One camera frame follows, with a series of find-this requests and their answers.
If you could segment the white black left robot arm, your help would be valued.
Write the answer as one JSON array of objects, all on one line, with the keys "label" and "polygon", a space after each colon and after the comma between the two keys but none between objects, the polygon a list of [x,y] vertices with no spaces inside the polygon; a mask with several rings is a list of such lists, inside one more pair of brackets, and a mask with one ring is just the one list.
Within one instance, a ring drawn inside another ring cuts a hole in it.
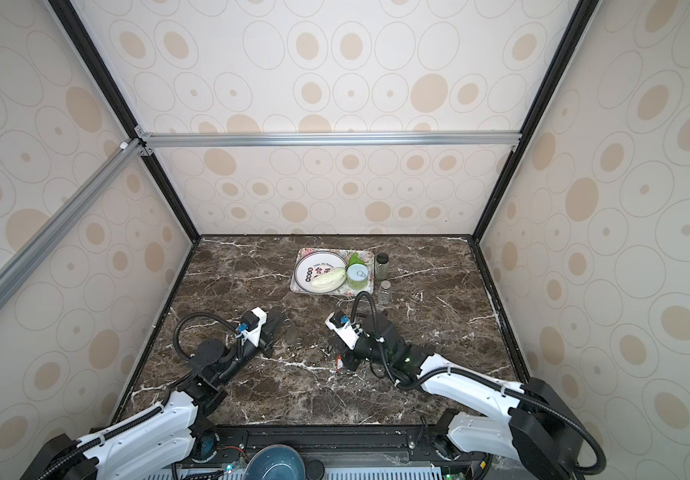
[{"label": "white black left robot arm", "polygon": [[[185,352],[180,333],[199,317],[227,327],[233,342],[210,338],[194,353]],[[189,372],[167,387],[161,401],[79,439],[60,434],[48,440],[22,477],[139,479],[186,459],[206,436],[208,417],[227,396],[225,386],[257,355],[272,354],[275,332],[286,320],[278,307],[249,310],[236,325],[208,312],[184,317],[175,327],[172,346]]]}]

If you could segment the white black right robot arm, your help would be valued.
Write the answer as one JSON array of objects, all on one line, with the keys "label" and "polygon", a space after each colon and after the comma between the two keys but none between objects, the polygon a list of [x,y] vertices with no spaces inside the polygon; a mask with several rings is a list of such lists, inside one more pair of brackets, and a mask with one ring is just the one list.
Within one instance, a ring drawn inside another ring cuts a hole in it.
[{"label": "white black right robot arm", "polygon": [[497,379],[407,342],[366,291],[356,295],[350,312],[331,313],[325,325],[338,338],[344,368],[378,365],[397,389],[463,405],[445,411],[430,435],[442,458],[497,455],[519,461],[538,479],[573,479],[606,470],[600,441],[543,380]]}]

